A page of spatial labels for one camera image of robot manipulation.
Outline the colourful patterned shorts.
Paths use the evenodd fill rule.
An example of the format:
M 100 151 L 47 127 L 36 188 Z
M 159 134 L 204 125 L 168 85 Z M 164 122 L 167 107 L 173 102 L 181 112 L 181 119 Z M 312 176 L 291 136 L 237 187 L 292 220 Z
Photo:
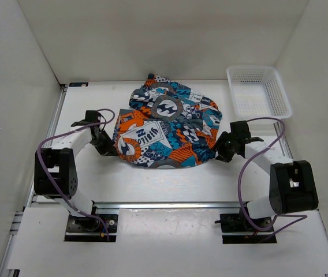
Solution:
M 114 147 L 120 159 L 140 167 L 195 167 L 215 158 L 221 119 L 212 99 L 149 74 L 118 114 Z

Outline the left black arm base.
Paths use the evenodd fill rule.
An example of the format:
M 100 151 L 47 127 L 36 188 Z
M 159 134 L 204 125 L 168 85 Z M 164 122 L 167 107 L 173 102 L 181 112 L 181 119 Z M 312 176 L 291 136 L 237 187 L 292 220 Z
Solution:
M 104 221 L 107 231 L 99 220 L 88 217 L 68 215 L 65 242 L 116 242 L 118 229 L 118 210 L 99 209 L 96 216 Z

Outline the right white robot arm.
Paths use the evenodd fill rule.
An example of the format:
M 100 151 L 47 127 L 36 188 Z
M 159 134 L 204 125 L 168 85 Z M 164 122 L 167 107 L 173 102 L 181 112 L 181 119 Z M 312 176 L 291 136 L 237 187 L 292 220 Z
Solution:
M 237 180 L 237 195 L 241 214 L 238 223 L 244 230 L 267 231 L 272 228 L 259 226 L 260 219 L 293 215 L 312 211 L 319 205 L 311 164 L 306 160 L 293 160 L 273 149 L 260 137 L 253 137 L 248 121 L 230 123 L 230 131 L 222 132 L 213 146 L 216 159 L 229 163 L 234 155 L 246 159 Z M 267 196 L 245 203 L 242 197 L 243 174 L 250 163 L 256 164 L 269 175 Z

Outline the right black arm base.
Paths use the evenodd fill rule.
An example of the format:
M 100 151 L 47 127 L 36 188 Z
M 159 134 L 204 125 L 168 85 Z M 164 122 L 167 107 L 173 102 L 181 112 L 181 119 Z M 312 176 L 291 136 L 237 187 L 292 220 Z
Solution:
M 258 231 L 243 214 L 220 214 L 214 224 L 221 227 L 222 243 L 230 245 L 276 244 L 274 228 Z

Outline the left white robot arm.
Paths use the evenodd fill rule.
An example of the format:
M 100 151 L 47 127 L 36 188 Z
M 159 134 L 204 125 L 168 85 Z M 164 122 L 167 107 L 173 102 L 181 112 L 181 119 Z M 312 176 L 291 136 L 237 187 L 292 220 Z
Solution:
M 75 158 L 91 145 L 101 156 L 117 156 L 114 142 L 105 126 L 115 118 L 108 108 L 87 110 L 81 121 L 72 123 L 66 133 L 43 140 L 35 152 L 34 191 L 62 204 L 72 216 L 81 217 L 80 224 L 88 231 L 100 225 L 95 203 L 78 191 Z

